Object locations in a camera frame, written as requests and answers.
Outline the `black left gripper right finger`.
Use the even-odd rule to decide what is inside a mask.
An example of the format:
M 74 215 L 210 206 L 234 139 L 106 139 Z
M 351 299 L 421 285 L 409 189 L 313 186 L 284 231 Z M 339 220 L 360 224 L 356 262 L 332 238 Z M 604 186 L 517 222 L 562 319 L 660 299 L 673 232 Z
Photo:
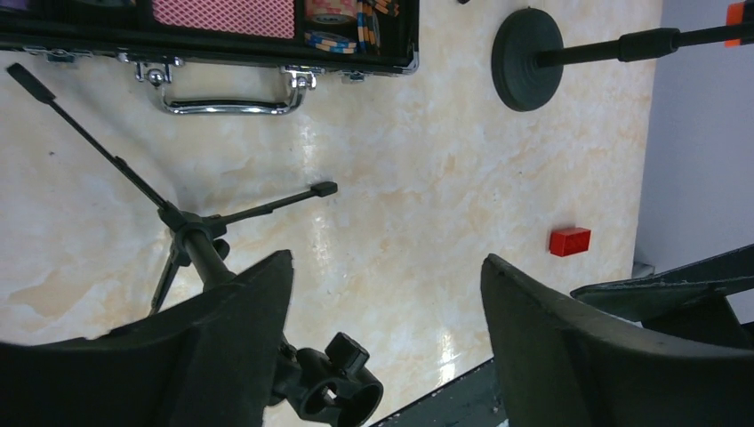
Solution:
M 491 254 L 481 294 L 513 426 L 750 426 L 753 352 L 634 326 Z

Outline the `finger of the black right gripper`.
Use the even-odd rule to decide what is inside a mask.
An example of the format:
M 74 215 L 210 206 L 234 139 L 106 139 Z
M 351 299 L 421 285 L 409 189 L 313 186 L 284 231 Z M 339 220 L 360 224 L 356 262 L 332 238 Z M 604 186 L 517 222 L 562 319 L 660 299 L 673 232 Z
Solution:
M 753 323 L 741 323 L 727 300 L 753 288 L 753 246 L 643 278 L 590 286 L 571 296 L 656 332 L 732 348 L 753 346 Z

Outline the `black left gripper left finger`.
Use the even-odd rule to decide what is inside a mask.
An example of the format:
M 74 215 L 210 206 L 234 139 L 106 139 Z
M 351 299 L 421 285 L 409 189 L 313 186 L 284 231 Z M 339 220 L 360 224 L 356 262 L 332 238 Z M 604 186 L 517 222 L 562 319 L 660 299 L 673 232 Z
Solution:
M 4 426 L 260 426 L 293 287 L 277 251 L 96 339 L 1 346 Z

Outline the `black microphone orange end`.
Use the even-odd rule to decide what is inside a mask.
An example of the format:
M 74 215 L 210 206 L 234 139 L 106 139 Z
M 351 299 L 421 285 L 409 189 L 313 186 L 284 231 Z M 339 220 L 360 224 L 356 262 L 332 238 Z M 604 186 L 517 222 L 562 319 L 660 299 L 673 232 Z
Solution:
M 753 22 L 753 0 L 744 0 L 728 5 L 726 10 L 726 25 L 749 24 Z M 753 44 L 753 35 L 724 42 L 726 48 Z

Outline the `round base clamp stand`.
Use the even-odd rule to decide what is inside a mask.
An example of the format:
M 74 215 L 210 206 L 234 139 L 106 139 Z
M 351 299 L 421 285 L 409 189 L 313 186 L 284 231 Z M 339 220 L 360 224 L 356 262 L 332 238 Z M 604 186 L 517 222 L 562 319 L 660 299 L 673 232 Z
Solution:
M 516 112 L 544 106 L 556 93 L 566 65 L 618 60 L 654 60 L 681 47 L 714 44 L 753 35 L 753 22 L 683 32 L 653 28 L 616 40 L 565 48 L 557 23 L 545 11 L 513 12 L 493 40 L 493 86 L 502 102 Z

